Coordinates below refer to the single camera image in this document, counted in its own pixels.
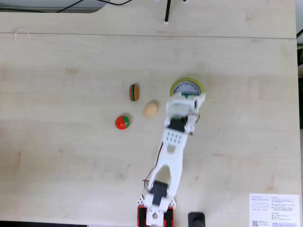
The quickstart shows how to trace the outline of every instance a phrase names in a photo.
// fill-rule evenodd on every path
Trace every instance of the black cable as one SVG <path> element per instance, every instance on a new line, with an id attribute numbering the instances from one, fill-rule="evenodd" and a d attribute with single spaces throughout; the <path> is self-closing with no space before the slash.
<path id="1" fill-rule="evenodd" d="M 76 3 L 74 4 L 71 4 L 70 6 L 67 6 L 55 13 L 61 13 L 62 11 L 66 10 L 66 9 L 69 9 L 70 7 L 73 7 L 74 5 L 77 5 L 78 3 L 82 2 L 84 0 L 80 0 L 80 1 L 77 1 Z M 104 2 L 104 3 L 107 3 L 107 4 L 111 4 L 111 5 L 114 5 L 114 6 L 122 6 L 122 5 L 125 5 L 127 3 L 129 3 L 130 1 L 132 0 L 128 0 L 126 2 L 123 2 L 123 3 L 113 3 L 113 2 L 110 2 L 110 1 L 104 1 L 104 0 L 97 0 L 97 1 L 101 1 L 101 2 Z M 21 12 L 34 12 L 34 13 L 49 13 L 49 12 L 43 12 L 43 11 L 38 11 L 38 10 L 31 10 L 31 9 L 13 9 L 13 8 L 0 8 L 0 10 L 12 10 L 12 11 L 21 11 Z"/>
<path id="2" fill-rule="evenodd" d="M 110 1 L 104 1 L 104 0 L 97 0 L 97 1 L 105 2 L 105 3 L 108 3 L 108 4 L 114 5 L 114 6 L 122 6 L 122 5 L 125 5 L 125 4 L 129 3 L 132 0 L 128 0 L 128 1 L 123 2 L 121 4 L 113 3 L 113 2 L 110 2 Z"/>
<path id="3" fill-rule="evenodd" d="M 13 9 L 13 8 L 0 8 L 0 10 L 12 10 L 12 11 L 22 11 L 22 12 L 34 12 L 34 13 L 47 13 L 38 10 L 30 10 L 30 9 Z"/>
<path id="4" fill-rule="evenodd" d="M 297 34 L 297 38 L 299 38 L 303 34 L 303 29 Z"/>
<path id="5" fill-rule="evenodd" d="M 61 10 L 57 11 L 56 13 L 60 13 L 60 12 L 66 10 L 66 9 L 68 9 L 68 8 L 74 6 L 74 5 L 77 5 L 78 3 L 82 2 L 82 1 L 84 1 L 84 0 L 77 1 L 76 3 L 74 3 L 74 4 L 72 4 L 72 5 L 68 6 L 68 7 L 65 7 L 64 9 L 61 9 Z"/>

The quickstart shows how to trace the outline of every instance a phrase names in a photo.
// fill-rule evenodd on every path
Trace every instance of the toy egg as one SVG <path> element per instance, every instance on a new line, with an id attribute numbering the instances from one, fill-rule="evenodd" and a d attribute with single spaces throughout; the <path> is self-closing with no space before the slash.
<path id="1" fill-rule="evenodd" d="M 120 130 L 127 129 L 130 125 L 129 119 L 126 116 L 120 116 L 115 121 L 116 127 Z"/>
<path id="2" fill-rule="evenodd" d="M 158 111 L 158 105 L 156 102 L 152 101 L 145 106 L 143 110 L 143 115 L 146 118 L 150 118 L 156 115 L 157 111 Z"/>

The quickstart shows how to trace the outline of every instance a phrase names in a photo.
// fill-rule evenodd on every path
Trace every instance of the white robotic arm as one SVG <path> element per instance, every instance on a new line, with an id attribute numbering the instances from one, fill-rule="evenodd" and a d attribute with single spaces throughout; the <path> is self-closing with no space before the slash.
<path id="1" fill-rule="evenodd" d="M 176 207 L 174 197 L 182 174 L 183 149 L 188 135 L 194 133 L 195 123 L 200 117 L 198 111 L 204 101 L 204 93 L 196 96 L 177 92 L 166 103 L 164 132 L 155 167 L 143 180 L 144 190 L 137 200 L 139 227 L 172 227 L 173 210 Z M 164 166 L 169 168 L 169 184 L 156 180 Z"/>

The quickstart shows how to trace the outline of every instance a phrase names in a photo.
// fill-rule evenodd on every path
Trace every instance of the light wood surface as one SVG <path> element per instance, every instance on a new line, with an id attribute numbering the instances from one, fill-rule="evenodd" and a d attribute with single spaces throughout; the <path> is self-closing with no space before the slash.
<path id="1" fill-rule="evenodd" d="M 169 89 L 184 76 L 206 102 L 175 226 L 191 211 L 208 226 L 248 226 L 249 193 L 301 193 L 295 40 L 1 34 L 0 49 L 1 220 L 136 226 Z M 145 119 L 153 99 L 159 112 Z"/>
<path id="2" fill-rule="evenodd" d="M 133 0 L 92 14 L 0 12 L 0 32 L 295 38 L 295 0 Z"/>

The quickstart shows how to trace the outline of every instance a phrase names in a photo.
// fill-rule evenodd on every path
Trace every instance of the red tomato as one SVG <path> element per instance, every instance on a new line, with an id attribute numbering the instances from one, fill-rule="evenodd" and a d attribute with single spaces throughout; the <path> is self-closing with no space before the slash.
<path id="1" fill-rule="evenodd" d="M 128 128 L 128 126 L 130 125 L 129 119 L 126 116 L 118 117 L 116 119 L 115 124 L 116 124 L 116 127 L 121 130 Z"/>

